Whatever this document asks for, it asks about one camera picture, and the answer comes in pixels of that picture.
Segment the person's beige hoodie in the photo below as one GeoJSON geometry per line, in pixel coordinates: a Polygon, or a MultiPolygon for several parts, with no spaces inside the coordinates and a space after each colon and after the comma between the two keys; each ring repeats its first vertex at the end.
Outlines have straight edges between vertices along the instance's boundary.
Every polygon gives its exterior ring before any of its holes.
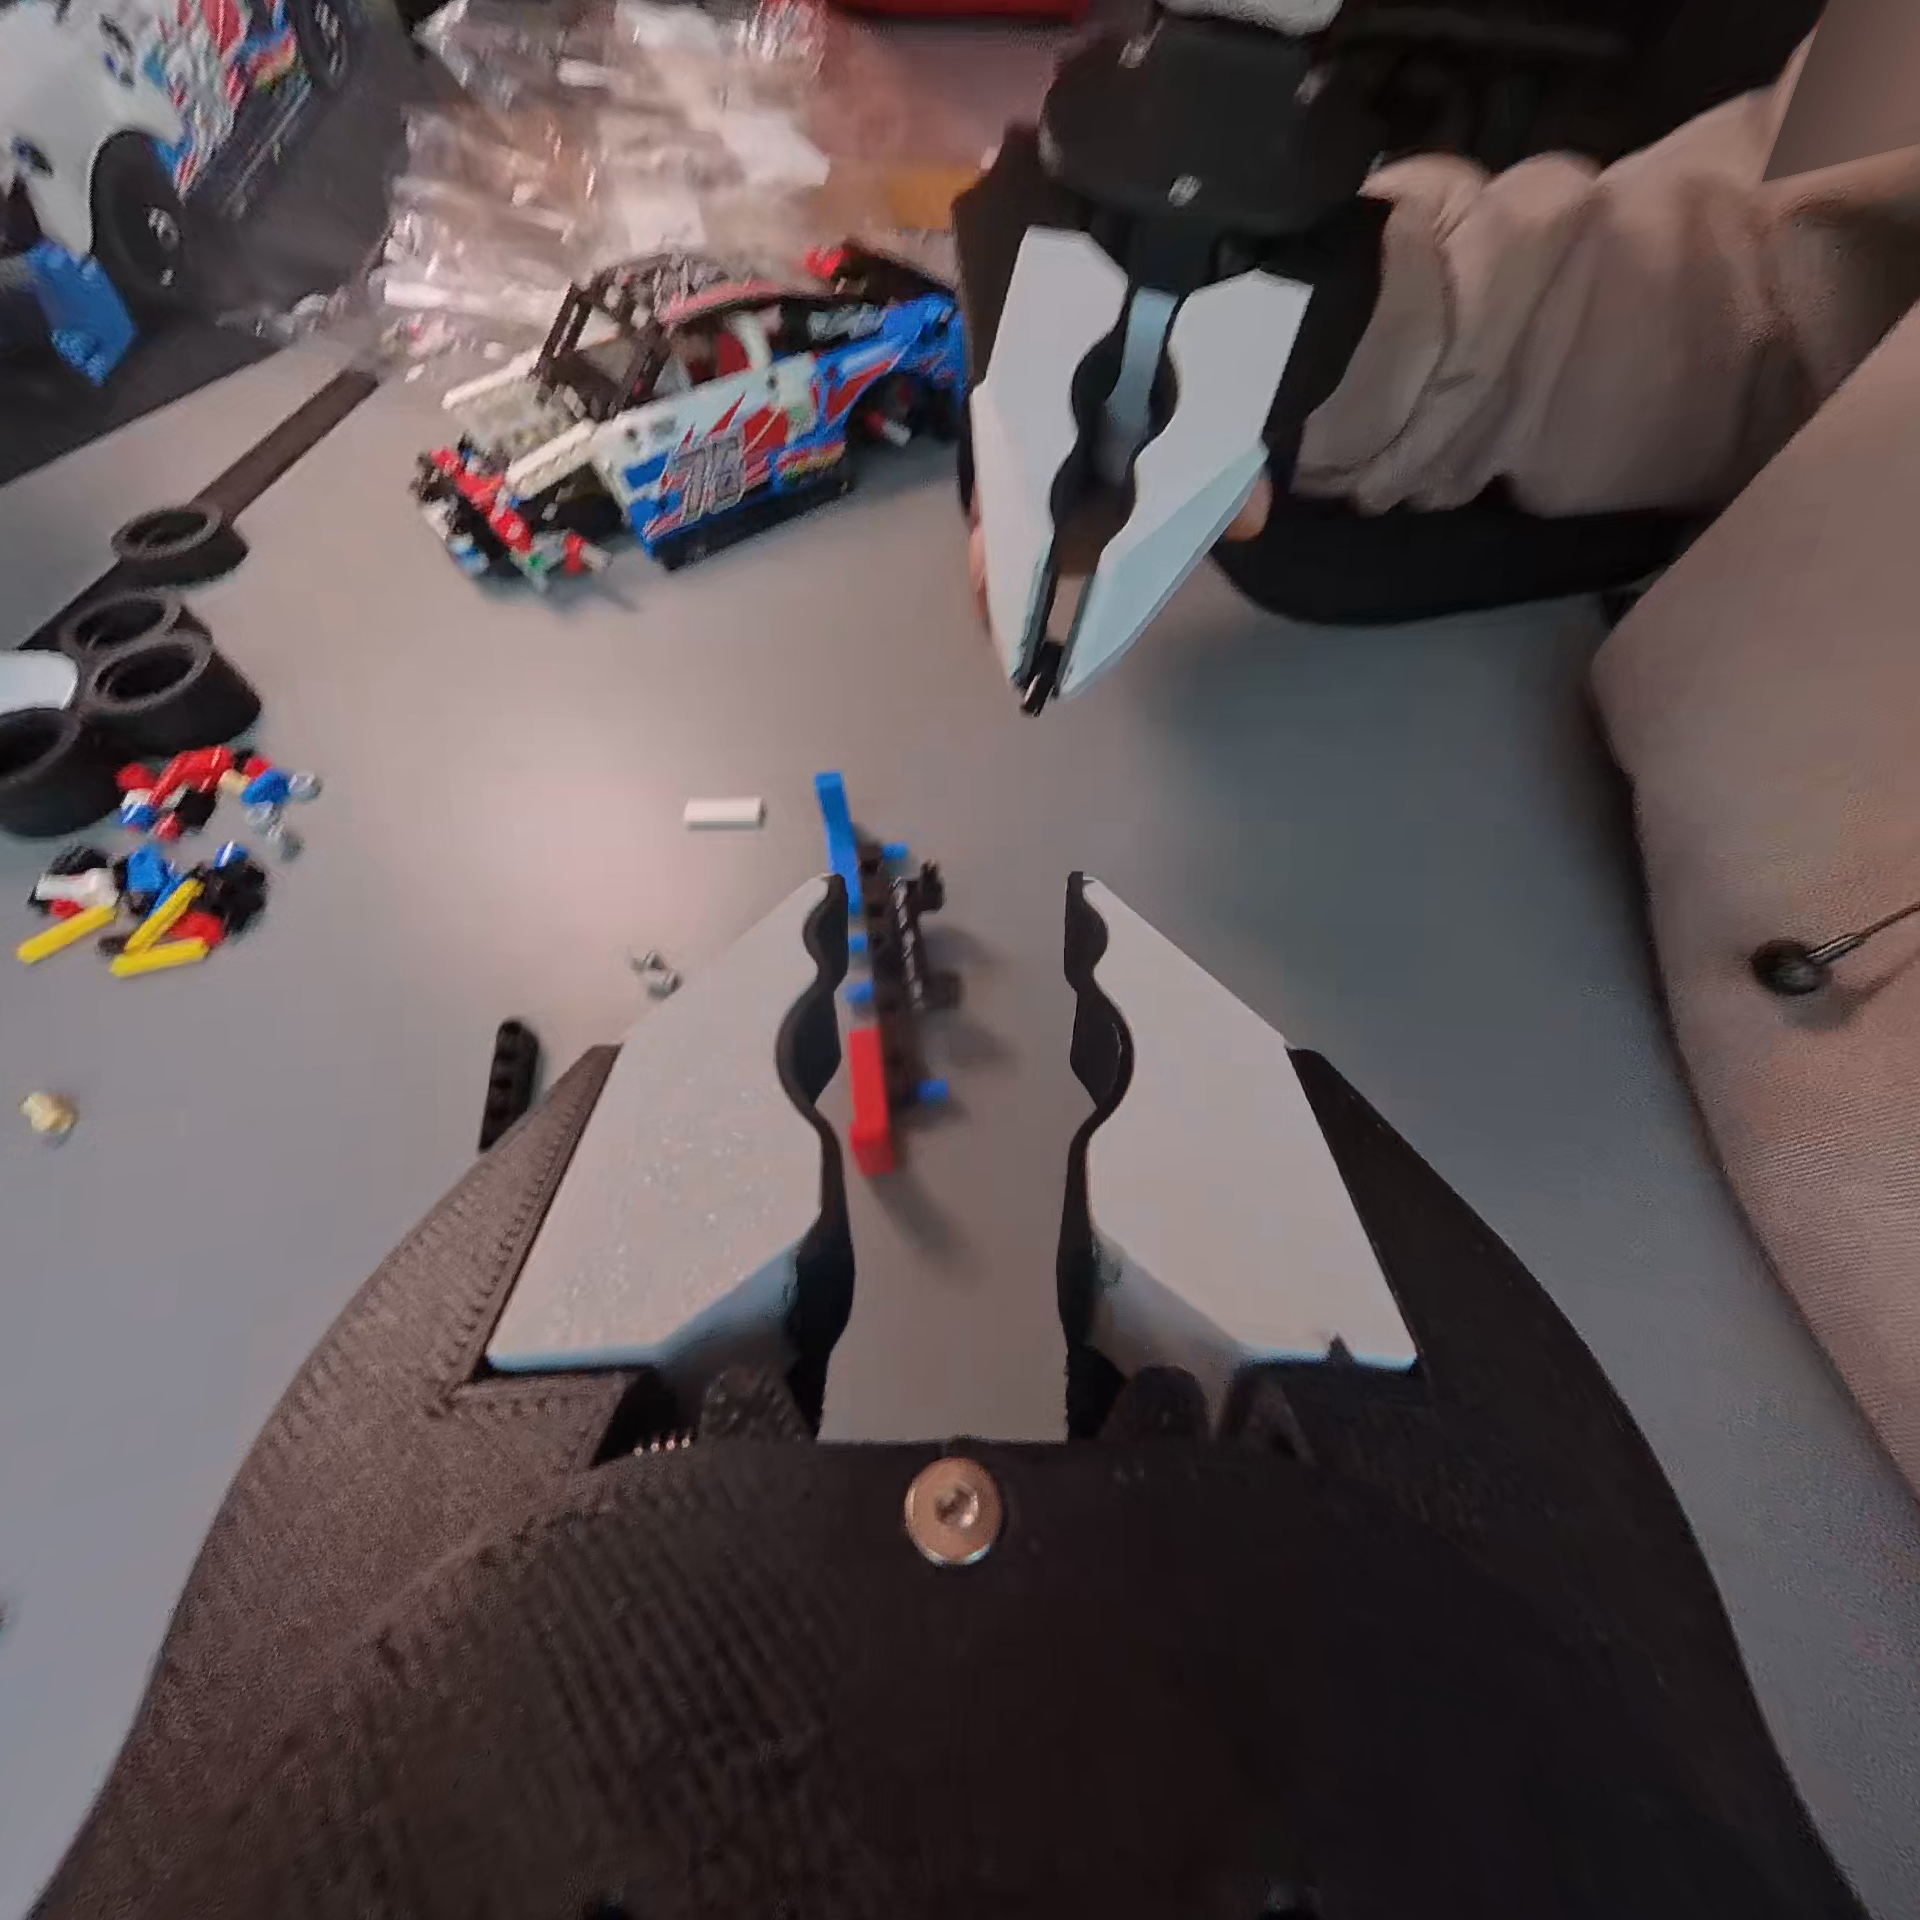
{"type": "Polygon", "coordinates": [[[1919,891],[1919,316],[1613,628],[1592,671],[1634,804],[1677,1057],[1779,1282],[1919,1484],[1919,936],[1807,997],[1754,954],[1919,891]]]}

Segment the pile of mixed small bricks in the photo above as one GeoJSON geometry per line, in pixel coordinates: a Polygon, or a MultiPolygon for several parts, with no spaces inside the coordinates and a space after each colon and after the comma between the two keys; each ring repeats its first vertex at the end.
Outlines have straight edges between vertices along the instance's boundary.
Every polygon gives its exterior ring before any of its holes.
{"type": "Polygon", "coordinates": [[[72,840],[43,859],[21,967],[77,949],[119,978],[203,965],[263,916],[272,866],[305,848],[296,815],[325,781],[241,744],[132,760],[115,787],[117,842],[72,840]]]}

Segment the black beam assembly blue pins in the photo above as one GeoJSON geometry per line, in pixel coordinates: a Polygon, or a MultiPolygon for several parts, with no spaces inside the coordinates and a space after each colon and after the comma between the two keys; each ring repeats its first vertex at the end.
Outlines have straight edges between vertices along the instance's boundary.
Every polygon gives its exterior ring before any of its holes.
{"type": "Polygon", "coordinates": [[[832,874],[848,891],[848,1148],[871,1180],[897,1171],[901,1122],[938,1112],[949,1082],[928,1067],[928,1021],[957,1008],[963,980],[928,955],[927,919],[947,905],[945,871],[858,828],[839,772],[813,777],[832,874]]]}

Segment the clear plastic bag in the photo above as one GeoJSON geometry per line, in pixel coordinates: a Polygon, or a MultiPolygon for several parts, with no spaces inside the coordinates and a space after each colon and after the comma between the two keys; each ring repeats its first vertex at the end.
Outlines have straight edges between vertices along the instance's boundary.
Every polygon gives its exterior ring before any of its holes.
{"type": "Polygon", "coordinates": [[[957,192],[1071,40],[844,5],[448,5],[368,274],[383,349],[505,356],[628,256],[787,274],[850,239],[949,274],[957,192]]]}

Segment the toy race car model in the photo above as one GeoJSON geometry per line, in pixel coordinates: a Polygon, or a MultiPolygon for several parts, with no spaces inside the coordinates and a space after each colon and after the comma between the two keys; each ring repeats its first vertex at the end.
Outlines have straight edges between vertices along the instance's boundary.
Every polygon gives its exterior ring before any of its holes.
{"type": "Polygon", "coordinates": [[[901,256],[847,243],[799,279],[633,256],[447,393],[410,492],[474,581],[545,592],[621,538],[680,569],[844,496],[867,448],[952,442],[965,396],[957,295],[901,256]]]}

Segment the black five-hole beam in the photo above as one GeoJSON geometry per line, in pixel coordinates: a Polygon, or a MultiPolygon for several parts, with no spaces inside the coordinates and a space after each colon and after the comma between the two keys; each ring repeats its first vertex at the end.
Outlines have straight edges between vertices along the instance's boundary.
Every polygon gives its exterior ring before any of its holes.
{"type": "Polygon", "coordinates": [[[490,1064],[476,1152],[487,1154],[532,1107],[541,1069],[541,1045],[522,1020],[499,1025],[490,1064]]]}

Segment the person's right forearm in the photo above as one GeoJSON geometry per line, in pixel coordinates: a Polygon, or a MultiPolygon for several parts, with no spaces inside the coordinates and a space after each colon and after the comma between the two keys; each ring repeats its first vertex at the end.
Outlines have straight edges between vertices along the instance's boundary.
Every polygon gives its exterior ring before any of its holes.
{"type": "Polygon", "coordinates": [[[1916,305],[1916,144],[1765,181],[1812,45],[1605,168],[1377,170],[1377,309],[1290,492],[1375,516],[1489,488],[1549,520],[1731,500],[1916,305]]]}

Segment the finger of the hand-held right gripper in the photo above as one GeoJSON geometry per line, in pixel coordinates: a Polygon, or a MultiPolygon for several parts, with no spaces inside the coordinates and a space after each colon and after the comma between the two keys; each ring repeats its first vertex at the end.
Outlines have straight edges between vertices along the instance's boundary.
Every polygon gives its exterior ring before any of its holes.
{"type": "Polygon", "coordinates": [[[1064,516],[1089,480],[1127,307],[1127,276],[1090,234],[1025,234],[969,400],[984,596],[1015,693],[1053,693],[1066,668],[1049,639],[1064,516]]]}
{"type": "Polygon", "coordinates": [[[1216,281],[1179,301],[1164,349],[1172,407],[1133,458],[1133,505],[1076,603],[1057,680],[1060,703],[1137,644],[1247,508],[1309,301],[1309,284],[1272,273],[1216,281]]]}

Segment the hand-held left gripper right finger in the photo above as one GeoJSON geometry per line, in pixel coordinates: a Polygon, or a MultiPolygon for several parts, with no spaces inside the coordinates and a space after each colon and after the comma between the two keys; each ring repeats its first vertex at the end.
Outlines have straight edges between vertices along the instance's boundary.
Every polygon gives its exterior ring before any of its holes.
{"type": "Polygon", "coordinates": [[[1083,871],[1064,975],[1089,1099],[1057,1258],[1067,1434],[1154,1370],[1210,1425],[1269,1368],[1410,1378],[1417,1339],[1283,1034],[1083,871]]]}

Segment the toy set box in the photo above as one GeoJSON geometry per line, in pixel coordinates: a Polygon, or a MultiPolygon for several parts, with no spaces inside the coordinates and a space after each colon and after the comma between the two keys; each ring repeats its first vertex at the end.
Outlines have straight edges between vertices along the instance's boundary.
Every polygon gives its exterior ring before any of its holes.
{"type": "Polygon", "coordinates": [[[386,223],[410,5],[3,5],[3,477],[272,346],[386,223]]]}

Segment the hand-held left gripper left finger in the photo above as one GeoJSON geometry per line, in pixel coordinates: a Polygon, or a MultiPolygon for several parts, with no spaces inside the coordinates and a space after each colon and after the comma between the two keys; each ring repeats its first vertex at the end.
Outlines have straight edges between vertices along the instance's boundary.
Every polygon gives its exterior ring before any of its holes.
{"type": "Polygon", "coordinates": [[[692,1408],[730,1368],[819,1428],[855,1258],[841,1066],[848,887],[811,877],[618,1049],[487,1341],[496,1376],[652,1372],[692,1408]]]}

